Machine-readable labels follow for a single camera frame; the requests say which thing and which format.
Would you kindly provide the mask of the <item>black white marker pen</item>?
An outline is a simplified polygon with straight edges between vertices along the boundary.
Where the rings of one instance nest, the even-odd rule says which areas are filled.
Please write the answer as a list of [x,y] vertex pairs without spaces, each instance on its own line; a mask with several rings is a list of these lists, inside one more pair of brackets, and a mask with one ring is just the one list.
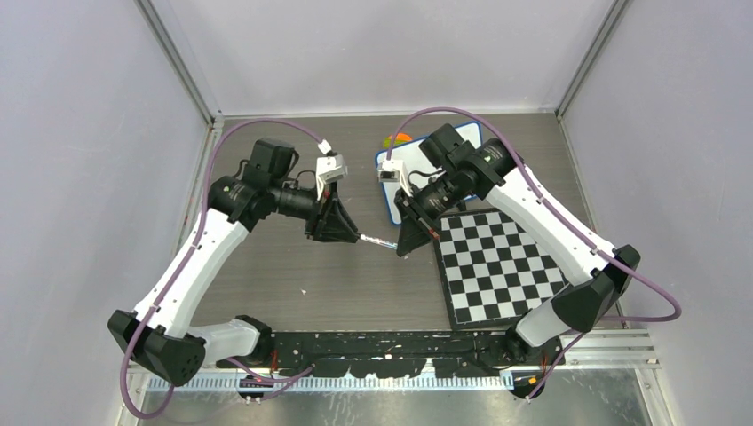
[[366,241],[366,242],[371,243],[371,244],[375,244],[375,245],[377,245],[379,247],[383,247],[383,248],[387,248],[387,249],[392,249],[392,250],[396,250],[397,247],[398,247],[398,244],[395,243],[395,242],[387,241],[387,240],[384,240],[384,239],[381,239],[381,238],[378,238],[378,237],[369,236],[369,235],[363,234],[363,233],[360,235],[360,240],[361,241]]

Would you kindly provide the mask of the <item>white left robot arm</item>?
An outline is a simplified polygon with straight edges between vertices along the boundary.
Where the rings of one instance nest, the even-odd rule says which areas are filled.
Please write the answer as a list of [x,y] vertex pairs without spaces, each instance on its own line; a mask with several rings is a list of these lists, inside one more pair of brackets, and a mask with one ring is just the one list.
[[224,324],[194,327],[191,321],[210,284],[235,249],[271,214],[304,221],[312,241],[355,243],[361,235],[338,198],[347,168],[328,142],[313,172],[315,185],[290,177],[299,154],[280,140],[261,138],[232,176],[216,180],[208,208],[167,271],[130,312],[115,311],[107,327],[131,361],[176,387],[206,364],[234,358],[251,367],[273,356],[272,330],[248,315]]

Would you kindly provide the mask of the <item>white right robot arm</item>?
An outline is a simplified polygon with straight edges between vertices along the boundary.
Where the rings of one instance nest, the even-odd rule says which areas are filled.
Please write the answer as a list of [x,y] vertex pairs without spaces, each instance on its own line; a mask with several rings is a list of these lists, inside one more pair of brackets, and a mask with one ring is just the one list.
[[393,201],[400,214],[397,253],[404,256],[440,239],[440,216],[469,196],[505,214],[551,257],[565,286],[512,325],[507,352],[529,364],[543,345],[568,332],[590,332],[626,292],[640,254],[631,246],[617,248],[592,233],[535,179],[532,171],[500,138],[475,146],[450,124],[419,145],[439,172],[418,188],[399,168],[400,187]]

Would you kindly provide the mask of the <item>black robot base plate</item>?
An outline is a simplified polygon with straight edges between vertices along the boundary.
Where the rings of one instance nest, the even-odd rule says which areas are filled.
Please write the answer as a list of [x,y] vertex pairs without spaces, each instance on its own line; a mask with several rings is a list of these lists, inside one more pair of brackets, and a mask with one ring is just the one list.
[[253,354],[218,366],[271,367],[284,376],[310,368],[320,378],[415,378],[428,371],[442,379],[491,377],[508,367],[542,372],[562,347],[554,338],[525,349],[505,331],[275,332]]

